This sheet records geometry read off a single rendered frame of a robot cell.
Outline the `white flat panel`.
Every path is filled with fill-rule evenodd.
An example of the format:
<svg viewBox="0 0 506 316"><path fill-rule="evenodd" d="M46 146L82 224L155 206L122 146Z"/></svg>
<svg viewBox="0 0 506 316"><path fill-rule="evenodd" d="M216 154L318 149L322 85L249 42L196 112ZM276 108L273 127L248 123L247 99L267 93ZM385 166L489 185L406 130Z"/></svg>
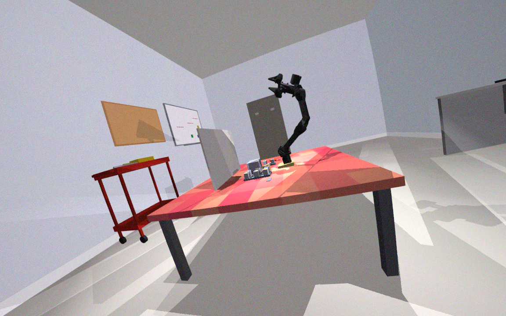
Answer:
<svg viewBox="0 0 506 316"><path fill-rule="evenodd" d="M238 170L240 164L230 130L197 128L213 189L218 190Z"/></svg>

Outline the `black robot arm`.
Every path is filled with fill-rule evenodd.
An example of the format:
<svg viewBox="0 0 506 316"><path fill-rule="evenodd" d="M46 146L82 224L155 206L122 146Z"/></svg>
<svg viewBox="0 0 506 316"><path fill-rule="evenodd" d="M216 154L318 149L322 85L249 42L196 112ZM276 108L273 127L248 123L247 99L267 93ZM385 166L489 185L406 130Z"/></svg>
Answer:
<svg viewBox="0 0 506 316"><path fill-rule="evenodd" d="M290 157L291 152L289 151L289 147L293 144L295 139L300 134L307 131L308 121L311 118L309 116L308 109L307 109L307 103L305 101L306 91L305 91L305 89L303 89L303 86L299 85L300 80L301 80L301 76L293 74L292 78L290 80L290 83L293 84L294 86L289 85L289 88L287 90L287 93L293 94L293 97L295 96L297 98L303 118L301 119L299 124L296 126L296 128L294 128L294 132L293 132L292 136L289 138L289 140L286 142L286 144L280 146L280 148L278 149L278 153L279 153L280 157L282 157L284 164L292 162L291 157ZM275 95L277 96L277 98L282 97L283 88L285 88L285 87L282 85L279 85L278 88L275 90Z"/></svg>

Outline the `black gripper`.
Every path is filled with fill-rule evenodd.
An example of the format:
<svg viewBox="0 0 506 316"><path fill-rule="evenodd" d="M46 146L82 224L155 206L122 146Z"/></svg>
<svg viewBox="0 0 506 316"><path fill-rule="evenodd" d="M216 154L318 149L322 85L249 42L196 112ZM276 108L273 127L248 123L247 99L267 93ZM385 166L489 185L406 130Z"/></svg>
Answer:
<svg viewBox="0 0 506 316"><path fill-rule="evenodd" d="M288 90L288 88L289 88L289 84L288 84L288 83L287 83L287 84L285 84L285 83L283 83L283 82L282 82L282 80L283 80L283 74L279 73L279 75L277 75L277 76L275 76L275 77L272 77L272 78L270 77L270 78L268 78L268 80L270 80L270 81L274 81L274 82L275 82L275 84L277 83L277 84L279 84L279 85L284 86L285 88L283 88L283 92L284 92L284 93L286 93L286 92L287 92L287 90ZM269 90L271 90L273 93L275 93L275 90L276 90L277 88L278 88L278 87L269 87Z"/></svg>

